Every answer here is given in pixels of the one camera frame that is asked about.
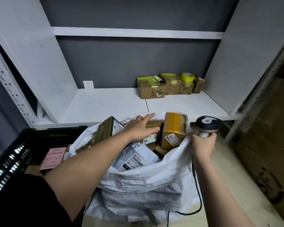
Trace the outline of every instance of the hand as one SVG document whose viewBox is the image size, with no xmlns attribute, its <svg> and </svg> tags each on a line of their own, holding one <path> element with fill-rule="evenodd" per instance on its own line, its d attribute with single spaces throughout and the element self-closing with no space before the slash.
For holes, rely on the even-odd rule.
<svg viewBox="0 0 284 227">
<path fill-rule="evenodd" d="M 137 116 L 136 119 L 132 119 L 129 124 L 124 128 L 123 132 L 128 133 L 130 136 L 131 142 L 136 142 L 141 139 L 144 139 L 145 137 L 158 133 L 160 128 L 159 127 L 153 127 L 151 129 L 146 129 L 146 123 L 155 116 L 155 113 L 149 114 L 147 116 Z"/>
<path fill-rule="evenodd" d="M 199 163 L 208 162 L 215 148 L 216 138 L 216 133 L 211 133 L 207 138 L 200 138 L 196 134 L 192 134 L 193 159 Z"/>
</svg>

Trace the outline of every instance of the pink paper slip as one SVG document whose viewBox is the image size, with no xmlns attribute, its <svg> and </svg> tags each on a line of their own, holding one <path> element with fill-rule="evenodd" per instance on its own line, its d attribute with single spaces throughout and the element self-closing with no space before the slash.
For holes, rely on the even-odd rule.
<svg viewBox="0 0 284 227">
<path fill-rule="evenodd" d="M 49 149 L 45 159 L 42 162 L 40 170 L 43 169 L 53 169 L 57 165 L 59 165 L 62 161 L 64 156 L 64 152 L 66 147 L 59 147 L 59 148 L 51 148 Z"/>
</svg>

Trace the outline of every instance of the black sleeve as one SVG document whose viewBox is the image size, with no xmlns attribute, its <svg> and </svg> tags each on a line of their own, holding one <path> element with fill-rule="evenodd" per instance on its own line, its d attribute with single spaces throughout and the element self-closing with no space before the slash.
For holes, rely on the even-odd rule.
<svg viewBox="0 0 284 227">
<path fill-rule="evenodd" d="M 15 174 L 0 191 L 0 226 L 72 226 L 43 177 Z"/>
</svg>

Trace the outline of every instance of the tape roll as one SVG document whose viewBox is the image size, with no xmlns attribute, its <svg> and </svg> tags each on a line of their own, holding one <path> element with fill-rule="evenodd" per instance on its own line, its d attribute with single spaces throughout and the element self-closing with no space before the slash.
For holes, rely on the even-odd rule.
<svg viewBox="0 0 284 227">
<path fill-rule="evenodd" d="M 181 79 L 183 82 L 187 83 L 187 84 L 191 84 L 193 83 L 193 80 L 195 79 L 195 75 L 189 73 L 189 72 L 183 72 Z"/>
</svg>

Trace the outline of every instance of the forearm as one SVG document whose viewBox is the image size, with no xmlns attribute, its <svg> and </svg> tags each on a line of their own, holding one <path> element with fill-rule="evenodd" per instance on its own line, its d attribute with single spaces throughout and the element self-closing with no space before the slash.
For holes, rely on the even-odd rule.
<svg viewBox="0 0 284 227">
<path fill-rule="evenodd" d="M 44 176 L 72 220 L 130 142 L 128 133 L 117 133 L 61 163 Z"/>
<path fill-rule="evenodd" d="M 194 160 L 209 227 L 247 227 L 254 224 L 244 213 L 213 165 Z"/>
</svg>

